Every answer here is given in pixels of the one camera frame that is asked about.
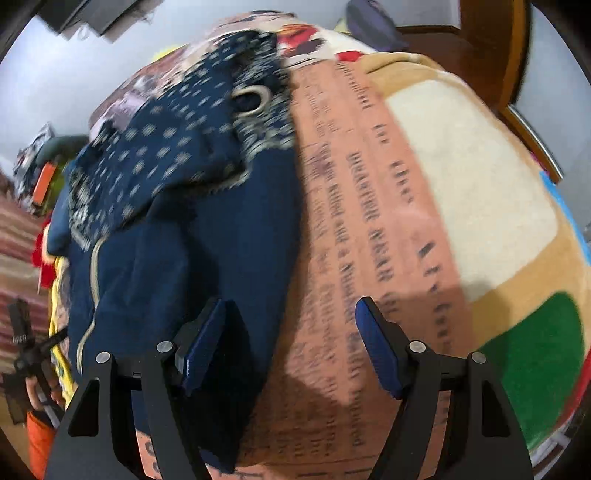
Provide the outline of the orange sleeve forearm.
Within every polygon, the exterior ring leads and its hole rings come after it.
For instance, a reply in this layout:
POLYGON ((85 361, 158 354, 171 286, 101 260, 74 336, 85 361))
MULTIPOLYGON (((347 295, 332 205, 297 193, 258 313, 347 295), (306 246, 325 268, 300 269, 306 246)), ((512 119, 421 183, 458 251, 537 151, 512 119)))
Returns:
POLYGON ((26 428, 30 469, 36 479, 43 479, 56 430, 47 415, 37 410, 27 413, 26 428))

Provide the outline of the operator left hand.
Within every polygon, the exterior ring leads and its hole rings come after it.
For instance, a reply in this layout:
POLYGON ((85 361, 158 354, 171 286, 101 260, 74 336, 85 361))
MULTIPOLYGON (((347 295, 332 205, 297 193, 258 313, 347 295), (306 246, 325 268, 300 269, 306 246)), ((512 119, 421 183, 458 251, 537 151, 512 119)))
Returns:
MULTIPOLYGON (((61 408, 65 407, 65 400, 62 395, 61 386, 59 384, 58 377, 53 370, 50 363, 45 362, 42 365, 42 371, 50 388, 50 397, 52 400, 59 405, 61 408)), ((43 393, 42 388, 39 386, 38 378, 36 376, 29 376, 25 379, 26 391, 29 398, 29 402, 35 411, 42 412, 44 405, 40 394, 43 393)))

